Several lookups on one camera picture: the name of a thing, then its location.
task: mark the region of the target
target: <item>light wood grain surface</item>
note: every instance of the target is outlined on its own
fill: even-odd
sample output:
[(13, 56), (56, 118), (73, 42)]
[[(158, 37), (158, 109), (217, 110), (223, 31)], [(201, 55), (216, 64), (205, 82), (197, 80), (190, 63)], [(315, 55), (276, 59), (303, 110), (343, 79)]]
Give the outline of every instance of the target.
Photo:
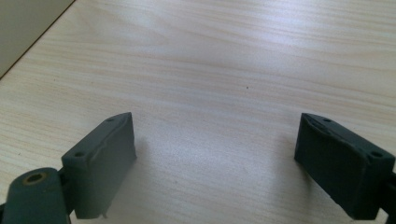
[(109, 219), (74, 223), (350, 223), (293, 160), (299, 120), (334, 119), (396, 154), (395, 12), (77, 0), (0, 80), (0, 202), (18, 175), (61, 168), (102, 120), (131, 111), (138, 159)]

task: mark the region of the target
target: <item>mounting hole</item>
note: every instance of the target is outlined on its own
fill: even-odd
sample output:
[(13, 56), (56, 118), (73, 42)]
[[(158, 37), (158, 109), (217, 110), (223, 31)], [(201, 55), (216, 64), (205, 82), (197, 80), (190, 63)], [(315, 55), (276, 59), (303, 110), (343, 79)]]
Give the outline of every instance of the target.
[(379, 152), (371, 152), (371, 154), (372, 154), (372, 156), (374, 156), (374, 157), (378, 157), (378, 158), (382, 157), (382, 154), (379, 153)]
[(31, 175), (26, 176), (26, 178), (23, 179), (22, 183), (23, 185), (35, 185), (43, 181), (45, 178), (47, 178), (47, 174), (42, 172), (42, 173), (34, 173)]
[(82, 156), (84, 156), (83, 152), (78, 152), (78, 153), (75, 154), (75, 157), (82, 157)]

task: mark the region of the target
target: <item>screw hole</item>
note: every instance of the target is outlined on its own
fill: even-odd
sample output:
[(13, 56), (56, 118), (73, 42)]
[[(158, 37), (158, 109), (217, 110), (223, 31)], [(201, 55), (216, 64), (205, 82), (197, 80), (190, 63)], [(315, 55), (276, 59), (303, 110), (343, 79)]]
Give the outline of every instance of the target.
[(381, 157), (382, 157), (382, 154), (379, 153), (379, 152), (371, 152), (371, 154), (372, 154), (373, 156), (375, 156), (375, 157), (378, 157), (378, 158), (381, 158)]
[(35, 173), (23, 179), (23, 185), (35, 185), (47, 177), (46, 173)]
[(78, 152), (78, 153), (75, 154), (75, 157), (82, 157), (82, 156), (84, 156), (83, 152)]

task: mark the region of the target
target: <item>wooden table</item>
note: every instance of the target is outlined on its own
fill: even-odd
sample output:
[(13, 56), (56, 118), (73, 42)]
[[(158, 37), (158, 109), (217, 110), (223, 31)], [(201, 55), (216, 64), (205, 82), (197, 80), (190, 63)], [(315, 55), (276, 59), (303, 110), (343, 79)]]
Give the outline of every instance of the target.
[(131, 111), (138, 159), (109, 219), (74, 223), (350, 223), (293, 160), (299, 120), (337, 120), (396, 154), (395, 11), (77, 0), (0, 81), (0, 202)]

